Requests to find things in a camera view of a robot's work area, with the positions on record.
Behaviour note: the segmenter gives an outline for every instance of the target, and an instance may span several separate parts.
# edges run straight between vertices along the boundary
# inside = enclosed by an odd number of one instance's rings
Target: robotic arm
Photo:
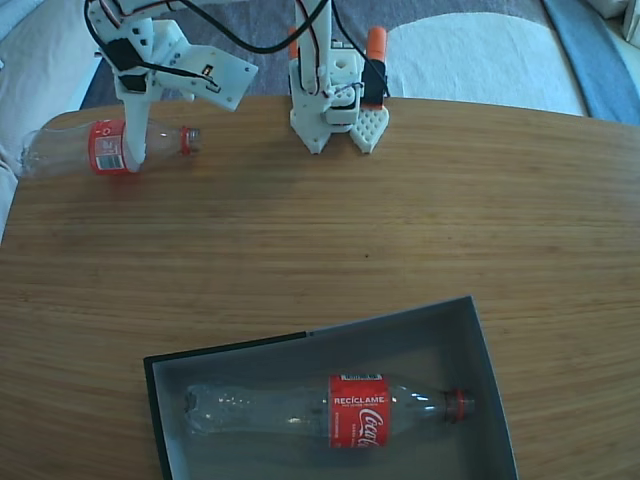
[[[199,6],[232,1],[239,0],[85,0],[87,27],[113,70],[116,95],[125,106],[131,170],[138,170],[144,161],[149,109],[165,88],[180,90],[187,100],[198,96],[234,111],[258,71],[218,48],[189,44],[175,21],[151,17],[190,8],[222,30],[224,26]],[[236,41],[257,53],[272,53],[290,43],[290,122],[312,153],[319,153],[330,135],[338,132],[351,132],[361,149],[370,152],[388,124],[387,110],[381,101],[375,109],[361,108],[366,88],[363,65],[350,45],[331,42],[331,2],[295,0],[295,4],[294,42],[260,48],[237,37]],[[225,34],[233,36],[228,30]]]

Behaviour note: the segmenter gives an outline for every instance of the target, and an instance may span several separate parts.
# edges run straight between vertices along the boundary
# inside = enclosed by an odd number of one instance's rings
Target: white rug
[[[586,115],[552,30],[497,13],[453,13],[389,32],[391,95]]]

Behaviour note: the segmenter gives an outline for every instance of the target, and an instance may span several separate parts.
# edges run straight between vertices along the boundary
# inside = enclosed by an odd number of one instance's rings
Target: black cable
[[[231,40],[233,43],[235,43],[239,47],[247,50],[248,52],[257,53],[259,55],[268,55],[271,53],[279,52],[280,50],[284,50],[285,48],[287,48],[291,43],[295,42],[300,37],[300,35],[302,35],[304,32],[307,31],[307,29],[316,20],[316,18],[318,18],[320,13],[322,13],[322,9],[326,7],[327,4],[329,3],[329,0],[320,0],[315,10],[311,12],[311,15],[309,15],[309,18],[305,20],[305,22],[302,25],[300,25],[300,28],[298,28],[295,32],[293,32],[291,35],[289,35],[280,43],[277,43],[276,45],[272,45],[271,47],[256,47],[255,45],[251,45],[250,43],[247,43],[244,40],[242,40],[235,33],[233,33],[231,30],[229,30],[227,27],[225,27],[222,23],[220,23],[218,20],[213,18],[207,12],[202,10],[200,7],[192,3],[190,0],[175,0],[175,1],[182,3],[189,10],[193,11],[198,16],[205,19],[211,25],[213,25],[218,30],[220,30],[220,33],[222,33],[225,37],[227,37],[229,40]]]
[[[85,0],[84,2],[84,21],[87,25],[87,30],[89,30],[89,35],[91,35],[91,38],[93,38],[93,40],[98,44],[98,46],[104,52],[104,54],[107,55],[107,52],[109,51],[109,46],[104,42],[104,40],[100,38],[95,28],[93,27],[93,24],[91,23],[91,19],[89,18],[89,3],[91,1],[93,0]],[[206,77],[205,75],[200,75],[199,73],[190,72],[188,70],[182,70],[180,68],[165,67],[163,65],[143,62],[137,59],[135,59],[133,63],[135,63],[137,67],[144,67],[144,68],[148,68],[149,70],[154,70],[157,72],[169,73],[171,75],[178,75],[180,77],[201,78],[218,87],[218,85],[209,77]]]
[[[356,51],[360,54],[360,56],[364,59],[364,61],[367,62],[367,65],[369,65],[369,67],[371,67],[371,69],[375,72],[375,74],[378,76],[378,78],[382,82],[382,85],[384,86],[384,91],[387,94],[387,97],[390,97],[391,94],[389,93],[389,87],[387,86],[387,80],[380,73],[380,70],[378,70],[376,68],[376,66],[369,59],[369,57],[367,57],[365,55],[365,53],[362,51],[362,49],[360,47],[358,47],[358,45],[356,45],[356,42],[354,42],[351,39],[351,36],[346,32],[346,30],[344,28],[344,25],[342,25],[342,20],[340,19],[340,13],[338,12],[338,9],[336,8],[335,0],[331,0],[331,6],[333,7],[333,16],[336,19],[336,25],[338,25],[338,29],[342,32],[342,35],[344,35],[344,38],[347,40],[347,42],[349,42],[351,45],[353,45],[353,48],[356,49]]]

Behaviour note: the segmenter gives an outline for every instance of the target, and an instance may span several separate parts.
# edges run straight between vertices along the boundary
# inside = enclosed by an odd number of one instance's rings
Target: coca-cola bottle
[[[187,388],[193,433],[256,432],[326,438],[331,447],[384,446],[414,427],[457,423],[474,410],[468,391],[412,388],[383,375],[332,375],[328,387],[260,390],[226,384]]]
[[[150,121],[145,138],[146,160],[133,161],[123,119],[91,122],[78,127],[42,128],[24,140],[22,177],[46,178],[87,173],[118,175],[145,170],[198,150],[200,131],[173,128]]]

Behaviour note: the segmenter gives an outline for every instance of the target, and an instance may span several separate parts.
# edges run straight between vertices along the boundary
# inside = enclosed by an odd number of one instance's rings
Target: open cardboard box
[[[165,480],[516,479],[500,394],[471,297],[310,332],[144,361]],[[306,437],[194,435],[194,383],[295,388],[335,373],[399,374],[412,385],[469,389],[475,413],[425,424],[384,448],[330,449]]]

